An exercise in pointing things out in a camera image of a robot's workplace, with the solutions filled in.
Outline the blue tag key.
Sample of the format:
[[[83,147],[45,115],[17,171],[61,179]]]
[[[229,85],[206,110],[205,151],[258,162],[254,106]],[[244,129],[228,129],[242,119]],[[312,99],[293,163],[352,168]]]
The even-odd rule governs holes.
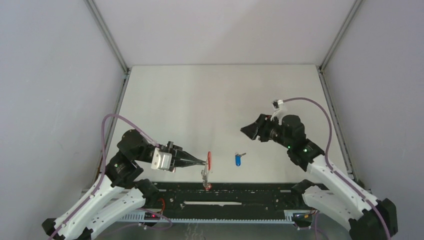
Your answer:
[[[235,155],[234,155],[234,159],[235,159],[235,165],[236,165],[237,167],[240,167],[240,166],[241,166],[241,163],[242,163],[242,157],[243,157],[244,155],[246,155],[246,153],[238,153],[238,152],[236,152],[236,153],[235,153]]]

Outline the red grey keyring holder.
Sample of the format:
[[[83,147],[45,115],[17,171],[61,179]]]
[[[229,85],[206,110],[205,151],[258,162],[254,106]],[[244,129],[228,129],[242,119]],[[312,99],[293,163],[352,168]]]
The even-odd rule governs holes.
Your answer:
[[[212,188],[212,184],[208,180],[209,172],[211,169],[211,161],[212,161],[212,154],[209,151],[207,153],[207,160],[205,162],[204,169],[201,171],[202,185],[206,191],[209,191]]]

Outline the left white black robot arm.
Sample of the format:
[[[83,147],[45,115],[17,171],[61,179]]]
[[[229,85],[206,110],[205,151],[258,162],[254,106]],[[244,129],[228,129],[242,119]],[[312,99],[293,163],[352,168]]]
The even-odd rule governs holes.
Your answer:
[[[60,217],[42,223],[49,239],[93,240],[127,213],[156,206],[159,189],[149,179],[136,181],[144,171],[138,161],[169,172],[191,166],[208,169],[210,165],[210,160],[198,159],[172,141],[153,145],[135,129],[126,131],[117,147],[104,172],[78,202]]]

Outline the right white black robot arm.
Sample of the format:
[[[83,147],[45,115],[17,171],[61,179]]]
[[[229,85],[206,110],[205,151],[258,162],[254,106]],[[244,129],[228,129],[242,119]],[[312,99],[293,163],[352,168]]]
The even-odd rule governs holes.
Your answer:
[[[307,138],[297,115],[279,122],[260,114],[256,121],[240,129],[249,139],[273,141],[287,148],[289,159],[317,178],[329,193],[304,179],[292,189],[291,204],[297,209],[314,208],[343,226],[353,240],[390,240],[398,233],[397,208],[385,198],[369,193],[327,159],[325,152]]]

